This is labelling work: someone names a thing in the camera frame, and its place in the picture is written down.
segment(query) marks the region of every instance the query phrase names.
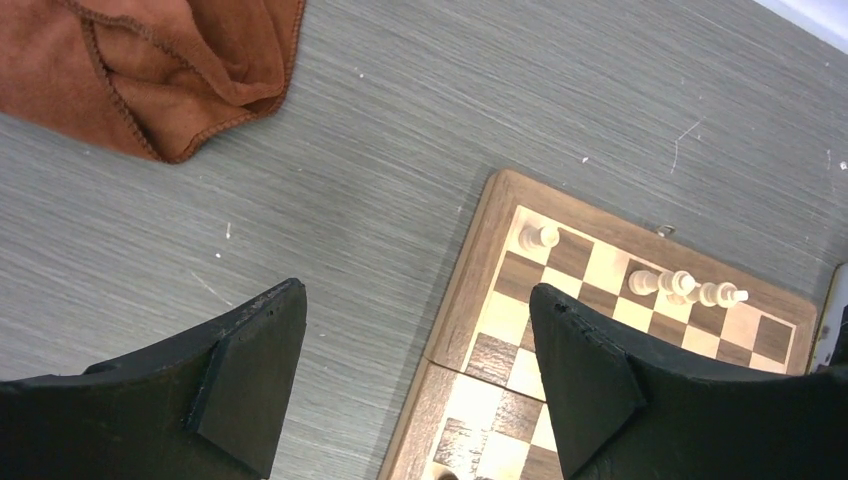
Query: gray table surface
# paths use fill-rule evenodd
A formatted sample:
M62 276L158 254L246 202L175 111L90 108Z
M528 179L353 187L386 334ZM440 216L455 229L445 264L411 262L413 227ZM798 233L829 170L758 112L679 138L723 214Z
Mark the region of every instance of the gray table surface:
M273 478L374 478L490 174L820 303L848 253L846 81L748 0L310 0L283 110L185 165L0 116L0 378L80 373L295 276Z

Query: white wall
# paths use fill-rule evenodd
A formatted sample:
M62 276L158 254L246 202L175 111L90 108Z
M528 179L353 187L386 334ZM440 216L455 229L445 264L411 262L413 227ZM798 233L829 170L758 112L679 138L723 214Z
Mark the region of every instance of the white wall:
M848 0L755 0L848 53Z

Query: chessboard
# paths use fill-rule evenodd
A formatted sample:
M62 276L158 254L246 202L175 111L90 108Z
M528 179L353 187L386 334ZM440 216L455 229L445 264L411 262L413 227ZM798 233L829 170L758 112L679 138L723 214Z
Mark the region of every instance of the chessboard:
M522 232L556 228L550 248ZM636 295L632 272L685 270L731 282L730 308ZM380 480L561 478L529 321L548 283L636 330L719 361L807 372L817 312L808 301L512 170L486 185Z

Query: brown cloth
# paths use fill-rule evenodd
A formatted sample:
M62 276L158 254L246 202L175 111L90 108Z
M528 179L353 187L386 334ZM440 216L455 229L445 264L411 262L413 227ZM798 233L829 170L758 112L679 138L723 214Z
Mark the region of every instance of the brown cloth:
M0 0L0 111L180 163L285 99L305 0Z

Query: chess piece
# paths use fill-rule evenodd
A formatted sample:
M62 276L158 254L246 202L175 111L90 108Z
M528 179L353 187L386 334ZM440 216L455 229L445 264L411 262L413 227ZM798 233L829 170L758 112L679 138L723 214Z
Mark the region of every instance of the chess piece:
M748 291L739 290L730 282L718 284L716 290L716 303L722 308L731 308L739 302L748 300Z
M669 295L688 295L697 285L695 277L685 270L663 272L657 275L648 270L637 270L627 280L630 291L636 295L650 295L656 291Z
M718 285L715 283L704 283L695 292L698 294L698 301L701 302L701 305L715 307L718 304Z
M527 227L518 236L518 244L525 250L553 248L559 243L559 229L550 225Z

